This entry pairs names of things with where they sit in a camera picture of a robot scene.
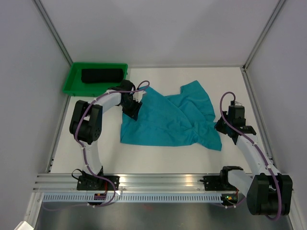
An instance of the white tabletop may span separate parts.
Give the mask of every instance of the white tabletop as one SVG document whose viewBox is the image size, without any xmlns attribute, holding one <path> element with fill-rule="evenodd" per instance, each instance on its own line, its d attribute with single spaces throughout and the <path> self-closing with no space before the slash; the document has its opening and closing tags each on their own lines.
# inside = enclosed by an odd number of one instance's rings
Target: white tabletop
<svg viewBox="0 0 307 230">
<path fill-rule="evenodd" d="M 248 98 L 240 68 L 154 68 L 131 69 L 127 79 L 138 85 L 149 80 L 150 86 L 162 95 L 180 93 L 180 86 L 198 80 L 208 93 L 217 121 L 219 102 L 226 91 L 233 91 L 236 100 L 245 106 L 247 125 L 259 134 L 255 116 Z M 89 97 L 71 97 L 56 150 L 52 173 L 71 173 L 84 166 L 79 145 L 69 133 L 69 125 L 77 100 L 91 101 Z M 223 109 L 232 100 L 226 96 Z M 200 144 L 183 147 L 152 147 L 120 143 L 121 107 L 112 107 L 103 116 L 103 131 L 98 140 L 99 157 L 105 173 L 219 173 L 223 166 L 236 165 L 249 173 L 250 168 L 231 138 L 220 134 L 222 151 L 214 151 Z"/>
</svg>

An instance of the blue fabric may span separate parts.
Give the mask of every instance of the blue fabric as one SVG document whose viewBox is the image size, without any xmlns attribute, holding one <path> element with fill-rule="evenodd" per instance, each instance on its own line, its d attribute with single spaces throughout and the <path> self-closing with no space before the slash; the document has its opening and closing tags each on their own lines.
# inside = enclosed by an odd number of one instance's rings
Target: blue fabric
<svg viewBox="0 0 307 230">
<path fill-rule="evenodd" d="M 177 95 L 162 96 L 151 87 L 146 92 L 137 121 L 123 114 L 122 143 L 148 146 L 200 143 L 221 150 L 221 139 L 214 129 L 213 106 L 198 81 L 181 86 Z"/>
</svg>

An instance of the metal grate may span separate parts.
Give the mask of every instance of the metal grate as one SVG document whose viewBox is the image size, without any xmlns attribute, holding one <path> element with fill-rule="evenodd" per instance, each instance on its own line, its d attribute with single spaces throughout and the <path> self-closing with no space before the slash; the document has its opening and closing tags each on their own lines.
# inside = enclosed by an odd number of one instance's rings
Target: metal grate
<svg viewBox="0 0 307 230">
<path fill-rule="evenodd" d="M 105 201 L 112 198 L 109 193 Z M 121 203 L 221 203 L 221 194 L 121 194 L 115 202 Z M 44 202 L 101 202 L 94 193 L 45 193 Z"/>
</svg>

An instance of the teal cloth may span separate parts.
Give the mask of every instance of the teal cloth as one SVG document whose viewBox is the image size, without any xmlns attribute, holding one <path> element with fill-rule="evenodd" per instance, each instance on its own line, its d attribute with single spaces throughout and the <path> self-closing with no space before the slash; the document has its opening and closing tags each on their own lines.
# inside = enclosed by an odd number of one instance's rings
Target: teal cloth
<svg viewBox="0 0 307 230">
<path fill-rule="evenodd" d="M 221 150 L 214 129 L 210 98 L 198 81 L 181 86 L 180 94 L 163 96 L 149 87 L 135 121 L 123 114 L 120 141 L 147 146 L 185 146 L 193 143 Z"/>
</svg>

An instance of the green tray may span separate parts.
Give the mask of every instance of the green tray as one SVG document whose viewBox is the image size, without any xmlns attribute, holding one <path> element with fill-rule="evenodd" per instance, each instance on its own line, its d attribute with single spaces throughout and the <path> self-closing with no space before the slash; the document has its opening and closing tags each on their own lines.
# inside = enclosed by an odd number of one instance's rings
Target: green tray
<svg viewBox="0 0 307 230">
<path fill-rule="evenodd" d="M 119 83 L 92 83 L 85 84 L 81 81 L 82 69 L 122 69 L 126 79 L 128 65 L 120 63 L 91 63 L 74 62 L 66 79 L 63 92 L 70 96 L 97 97 Z"/>
</svg>

